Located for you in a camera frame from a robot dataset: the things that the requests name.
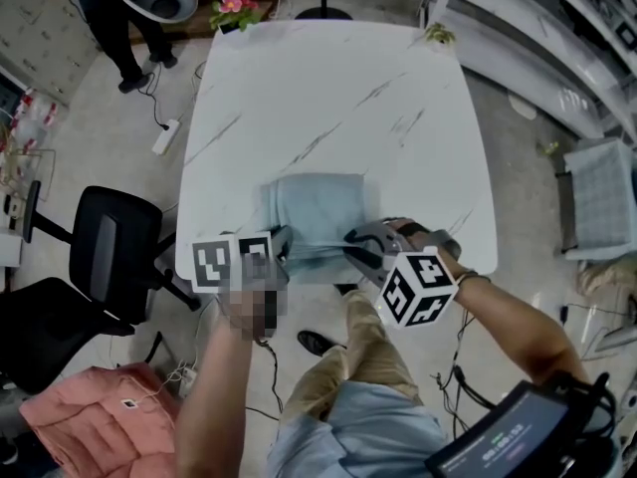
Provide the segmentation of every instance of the khaki pants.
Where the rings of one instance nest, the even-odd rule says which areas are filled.
[[[359,291],[347,293],[344,300],[347,303],[347,349],[331,348],[301,377],[281,415],[282,424],[302,413],[325,420],[338,387],[346,379],[392,387],[422,405],[418,386],[389,341],[371,303]]]

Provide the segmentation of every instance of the floor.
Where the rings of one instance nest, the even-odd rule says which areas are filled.
[[[361,7],[360,0],[354,0],[353,4],[352,0],[333,2],[351,12],[356,19],[405,24],[413,21],[413,14],[410,14],[414,8],[413,0],[392,0],[373,8]],[[292,15],[311,3],[314,1],[293,0],[292,12],[286,4],[280,17]],[[51,143],[58,153],[58,160],[50,196],[40,204],[40,211],[71,228],[81,193],[90,184],[133,193],[162,209],[172,207],[177,201],[191,115],[191,78],[195,68],[206,59],[209,47],[208,40],[178,46],[179,64],[161,74],[157,90],[159,119],[185,114],[183,127],[173,146],[160,157],[151,152],[160,132],[153,122],[152,101],[137,93],[120,95],[115,86],[114,66],[105,56],[98,57],[74,98],[71,112]],[[147,51],[144,47],[136,47],[135,54],[143,62]],[[494,192],[499,245],[499,268],[492,276],[494,283],[555,318],[559,306],[564,303],[589,306],[590,301],[583,300],[574,291],[576,264],[566,262],[558,255],[561,242],[554,170],[551,161],[537,151],[539,143],[556,140],[561,144],[560,150],[565,150],[572,145],[572,137],[543,115],[533,120],[519,115],[512,109],[506,92],[490,82],[467,74],[467,83],[483,135]],[[166,232],[174,229],[177,211],[178,207],[167,211]],[[169,264],[169,253],[162,260]],[[33,243],[25,246],[16,288],[49,276],[68,279],[67,265],[68,248],[36,232]],[[306,301],[317,295],[333,300],[327,314],[324,309],[319,311]],[[289,305],[289,313],[281,320],[272,339],[280,363],[278,392],[284,400],[304,371],[317,362],[299,347],[297,331],[314,329],[339,341],[345,338],[344,312],[332,287],[291,288]],[[63,376],[89,365],[112,367],[115,363],[143,359],[156,331],[164,333],[169,349],[161,350],[153,362],[160,370],[171,370],[180,359],[193,361],[195,349],[201,351],[205,345],[215,310],[208,309],[203,313],[195,340],[201,314],[191,314],[165,291],[160,291],[149,303],[149,321],[140,325],[133,337],[95,338],[77,354]],[[616,324],[601,315],[595,316],[587,338],[582,342],[587,310],[572,308],[570,311],[565,328],[582,354],[597,328]],[[457,308],[447,311],[433,328],[400,334],[390,331],[421,388],[425,404],[440,418],[445,429],[450,428],[451,417],[444,412],[442,394],[430,375],[449,372],[461,317],[462,312]],[[471,386],[494,401],[523,378],[478,324],[467,329],[459,363]],[[613,373],[611,385],[618,393],[634,373],[628,353],[590,361],[586,366],[593,375],[610,369]],[[276,402],[270,392],[272,378],[271,356],[266,350],[255,347],[248,405],[276,414]],[[484,411],[465,398],[460,414],[472,424],[484,415]],[[254,412],[248,413],[248,423],[241,476],[260,476],[269,447],[275,440],[277,424]]]

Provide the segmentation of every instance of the white marble table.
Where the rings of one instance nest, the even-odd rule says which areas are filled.
[[[193,279],[194,240],[257,230],[256,188],[300,172],[364,174],[370,217],[445,228],[463,264],[493,272],[493,197],[473,104],[453,55],[422,36],[355,21],[218,34],[185,153],[177,274]]]

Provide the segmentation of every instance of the black chair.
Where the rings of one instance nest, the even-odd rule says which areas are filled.
[[[58,278],[0,294],[0,307],[0,376],[29,394],[46,389],[96,335],[134,333]]]
[[[73,234],[36,210],[41,183],[31,184],[24,216],[23,237],[31,242],[33,229],[71,245],[71,282],[105,310],[130,324],[146,320],[148,290],[165,288],[193,312],[201,307],[173,283],[173,273],[160,273],[154,261],[175,243],[173,233],[161,242],[162,213],[150,202],[105,187],[84,190]]]

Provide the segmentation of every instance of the small plant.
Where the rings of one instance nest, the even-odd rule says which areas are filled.
[[[447,30],[445,26],[440,23],[434,23],[429,27],[425,31],[425,38],[427,41],[436,41],[447,45],[456,41],[454,33]]]
[[[213,30],[219,27],[230,26],[245,31],[248,25],[259,23],[260,18],[256,12],[257,2],[252,0],[221,0],[212,4],[212,17],[210,26]]]

